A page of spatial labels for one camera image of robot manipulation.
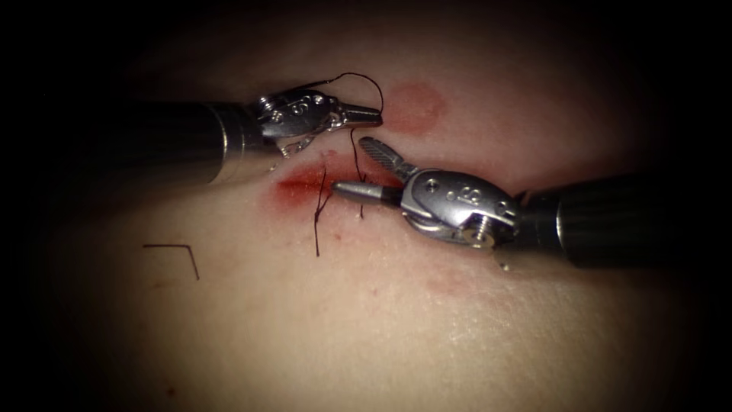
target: skin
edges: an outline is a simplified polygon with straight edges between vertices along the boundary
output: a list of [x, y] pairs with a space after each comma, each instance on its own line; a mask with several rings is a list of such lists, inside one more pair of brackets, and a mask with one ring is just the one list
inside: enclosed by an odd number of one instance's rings
[[[130, 65], [130, 96], [248, 101], [362, 72], [386, 104], [383, 127], [357, 137], [510, 194], [640, 169], [659, 144], [636, 138], [637, 90], [619, 92], [561, 27], [505, 11], [307, 12], [308, 25], [242, 9], [195, 21]], [[358, 79], [323, 91], [379, 102]], [[35, 292], [82, 387], [119, 410], [665, 406], [694, 317], [678, 288], [637, 271], [505, 273], [335, 197], [316, 257], [317, 192], [293, 203], [278, 183], [328, 153], [352, 155], [346, 131], [261, 180], [141, 194], [50, 231]], [[146, 243], [191, 245], [201, 279], [185, 249]]]

